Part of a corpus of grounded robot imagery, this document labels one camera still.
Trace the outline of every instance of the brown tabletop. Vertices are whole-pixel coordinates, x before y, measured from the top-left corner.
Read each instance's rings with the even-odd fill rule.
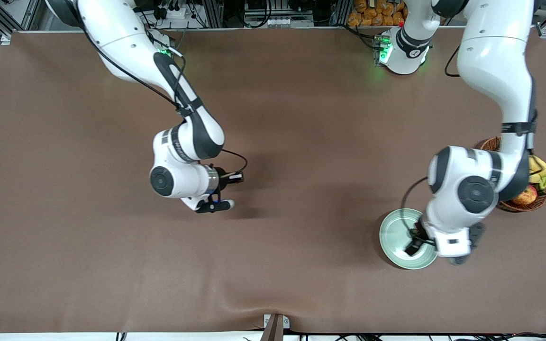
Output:
[[[180,118],[111,75],[81,34],[0,48],[0,332],[219,331],[279,312],[300,332],[546,332],[546,205],[494,211],[463,266],[392,266],[382,218],[446,145],[495,136],[492,100],[443,69],[410,76],[344,30],[190,32],[186,74],[249,158],[237,207],[157,196],[151,142]],[[531,35],[546,161],[546,39]],[[227,169],[240,160],[223,155]],[[419,186],[408,206],[431,194]]]

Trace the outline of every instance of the red apple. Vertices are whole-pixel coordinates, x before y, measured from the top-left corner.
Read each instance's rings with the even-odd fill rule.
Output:
[[[529,184],[528,187],[526,187],[526,189],[524,190],[524,192],[521,192],[517,197],[511,199],[511,201],[513,201],[513,203],[517,205],[529,205],[535,202],[537,197],[538,197],[537,189],[535,188],[535,186],[532,186],[531,184]]]

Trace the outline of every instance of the green plate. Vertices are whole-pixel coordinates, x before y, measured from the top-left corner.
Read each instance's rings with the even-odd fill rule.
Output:
[[[423,244],[420,250],[413,256],[409,256],[404,250],[411,242],[410,233],[401,221],[403,219],[412,227],[422,215],[416,209],[397,209],[389,213],[381,224],[381,246],[389,259],[404,269],[417,270],[433,263],[437,258],[437,251],[433,245]]]

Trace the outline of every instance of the wicker basket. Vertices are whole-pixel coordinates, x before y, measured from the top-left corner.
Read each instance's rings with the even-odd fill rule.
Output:
[[[488,140],[483,140],[479,142],[475,148],[483,149],[484,151],[498,151],[501,146],[500,136],[490,138]],[[520,213],[520,212],[530,212],[541,208],[546,203],[546,194],[539,194],[537,199],[530,203],[529,205],[516,205],[511,201],[499,201],[496,205],[499,209],[503,211]]]

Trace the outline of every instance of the bunch of bananas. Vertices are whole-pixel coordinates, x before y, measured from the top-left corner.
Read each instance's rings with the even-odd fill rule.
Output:
[[[535,184],[538,190],[546,188],[546,163],[535,155],[531,155],[529,160],[530,173],[528,182]]]

